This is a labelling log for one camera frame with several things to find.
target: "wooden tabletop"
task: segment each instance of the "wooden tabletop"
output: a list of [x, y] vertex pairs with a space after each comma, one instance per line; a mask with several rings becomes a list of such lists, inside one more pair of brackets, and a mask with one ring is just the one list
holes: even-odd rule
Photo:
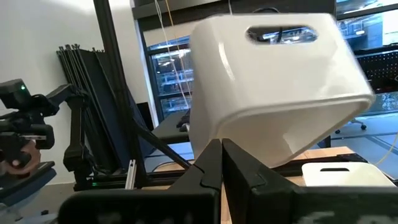
[[[319, 157], [328, 157], [328, 156], [336, 156], [338, 154], [349, 154], [353, 153], [351, 149], [348, 147], [332, 147], [328, 149], [311, 149], [307, 150], [301, 155], [297, 156], [295, 159], [313, 159]], [[178, 164], [171, 163], [159, 166], [155, 172], [158, 171], [168, 171], [168, 170], [181, 170], [182, 167]], [[300, 177], [289, 177], [290, 181], [297, 185], [304, 185], [303, 178]], [[160, 190], [160, 189], [167, 189], [169, 186], [160, 186], [160, 187], [146, 187], [147, 190]], [[221, 224], [231, 224], [231, 216], [229, 215], [228, 203], [226, 200], [226, 194], [224, 190], [224, 186], [222, 188], [221, 193]]]

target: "black rod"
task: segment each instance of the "black rod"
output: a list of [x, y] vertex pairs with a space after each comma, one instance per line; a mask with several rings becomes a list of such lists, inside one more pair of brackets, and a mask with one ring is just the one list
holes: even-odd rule
[[85, 109], [83, 107], [83, 100], [76, 98], [68, 102], [71, 110], [71, 123], [70, 123], [70, 145], [71, 146], [84, 146], [85, 145]]
[[119, 122], [123, 127], [124, 134], [127, 139], [127, 147], [132, 159], [136, 160], [136, 185], [141, 185], [147, 182], [146, 170], [144, 165], [144, 158], [142, 157], [141, 147], [138, 142], [137, 134], [134, 134], [133, 121], [131, 118], [131, 110], [129, 106], [128, 87], [126, 84], [126, 77], [122, 60], [119, 51], [116, 31], [114, 29], [111, 8], [108, 0], [93, 0], [95, 12], [97, 15], [99, 30], [103, 40], [104, 49], [108, 56], [110, 71], [113, 74], [114, 80], [114, 94], [116, 96], [116, 105], [118, 107]]

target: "white cord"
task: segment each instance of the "white cord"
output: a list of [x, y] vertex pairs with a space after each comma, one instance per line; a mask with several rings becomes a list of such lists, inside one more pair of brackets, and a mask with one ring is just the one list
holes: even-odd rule
[[228, 0], [228, 7], [229, 7], [229, 14], [232, 15], [232, 6], [231, 6], [231, 0]]
[[390, 149], [388, 150], [388, 152], [386, 153], [386, 155], [384, 155], [383, 158], [381, 158], [377, 163], [375, 163], [375, 164], [374, 164], [375, 166], [379, 165], [380, 163], [384, 162], [384, 161], [387, 159], [388, 155], [392, 152], [392, 150], [393, 150], [394, 147], [396, 146], [397, 141], [398, 141], [398, 133], [396, 134], [396, 138], [395, 138], [394, 141], [392, 142], [391, 147], [390, 147]]
[[[168, 1], [168, 0], [165, 0], [165, 2], [166, 2], [167, 12], [169, 13], [170, 23], [172, 24], [172, 29], [173, 29], [173, 33], [174, 33], [174, 39], [177, 40], [177, 50], [178, 50], [178, 53], [180, 53], [180, 47], [178, 46], [178, 45], [179, 45], [179, 43], [178, 43], [178, 38], [177, 38], [177, 35], [175, 34], [175, 28], [174, 28], [173, 17], [172, 17], [172, 13], [170, 12], [169, 1]], [[179, 56], [179, 58], [180, 58], [180, 63], [181, 63], [181, 69], [183, 70], [183, 75], [184, 75], [184, 79], [185, 79], [185, 84], [187, 85], [188, 94], [189, 94], [189, 97], [192, 98], [192, 95], [191, 95], [191, 88], [189, 87], [189, 82], [188, 82], [187, 74], [185, 74], [184, 62], [183, 62], [183, 60], [182, 60], [183, 57]]]
[[155, 0], [155, 6], [156, 6], [156, 11], [157, 11], [157, 16], [159, 17], [160, 25], [162, 27], [163, 35], [164, 35], [164, 38], [166, 40], [167, 51], [169, 53], [170, 63], [173, 66], [173, 69], [174, 69], [174, 72], [175, 72], [175, 77], [177, 79], [178, 86], [180, 87], [180, 91], [181, 91], [182, 97], [184, 99], [185, 105], [187, 106], [187, 108], [189, 108], [189, 104], [188, 104], [187, 98], [185, 97], [184, 92], [182, 90], [180, 76], [178, 75], [177, 69], [176, 69], [175, 64], [174, 64], [174, 60], [173, 60], [171, 52], [170, 52], [169, 39], [167, 38], [166, 31], [164, 30], [162, 13], [161, 13], [161, 10], [160, 10], [160, 7], [159, 7], [159, 3], [157, 2], [157, 0]]

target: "white plastic container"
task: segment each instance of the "white plastic container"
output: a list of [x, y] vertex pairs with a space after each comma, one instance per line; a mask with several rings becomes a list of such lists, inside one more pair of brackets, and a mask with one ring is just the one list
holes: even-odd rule
[[[269, 45], [250, 27], [311, 27], [317, 40]], [[329, 14], [214, 16], [190, 36], [190, 140], [195, 158], [229, 138], [268, 167], [321, 141], [374, 100]]]
[[313, 162], [302, 167], [307, 187], [395, 187], [375, 165], [365, 162]]

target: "white wall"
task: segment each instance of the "white wall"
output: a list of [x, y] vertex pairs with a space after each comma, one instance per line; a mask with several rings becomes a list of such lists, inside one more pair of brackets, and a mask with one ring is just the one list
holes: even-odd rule
[[[150, 101], [130, 2], [111, 0], [111, 7], [127, 84], [137, 103]], [[22, 78], [31, 94], [46, 94], [66, 83], [55, 54], [58, 46], [77, 43], [83, 49], [103, 49], [92, 0], [2, 0], [0, 19], [0, 82]], [[70, 135], [67, 105], [46, 122], [55, 134], [54, 147], [42, 151], [42, 161], [56, 163], [57, 176], [51, 183], [73, 182], [73, 174], [62, 164]]]

